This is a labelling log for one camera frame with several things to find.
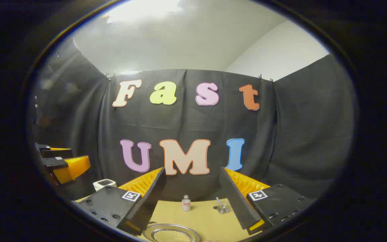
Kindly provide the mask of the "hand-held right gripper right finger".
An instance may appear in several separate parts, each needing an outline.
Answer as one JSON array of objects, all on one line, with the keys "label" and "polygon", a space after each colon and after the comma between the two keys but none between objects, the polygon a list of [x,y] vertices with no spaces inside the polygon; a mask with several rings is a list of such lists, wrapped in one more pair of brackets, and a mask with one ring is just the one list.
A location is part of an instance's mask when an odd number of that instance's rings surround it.
[{"label": "hand-held right gripper right finger", "polygon": [[286,185],[269,186],[224,167],[219,182],[241,228],[250,235],[289,222],[314,202]]}]

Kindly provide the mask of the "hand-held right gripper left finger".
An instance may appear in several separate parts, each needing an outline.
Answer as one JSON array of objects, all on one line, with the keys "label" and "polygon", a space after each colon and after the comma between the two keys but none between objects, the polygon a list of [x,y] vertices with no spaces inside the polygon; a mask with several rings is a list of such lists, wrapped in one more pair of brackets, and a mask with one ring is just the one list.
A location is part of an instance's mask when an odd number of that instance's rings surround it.
[{"label": "hand-held right gripper left finger", "polygon": [[122,185],[106,185],[74,205],[96,221],[141,235],[166,185],[164,167]]}]

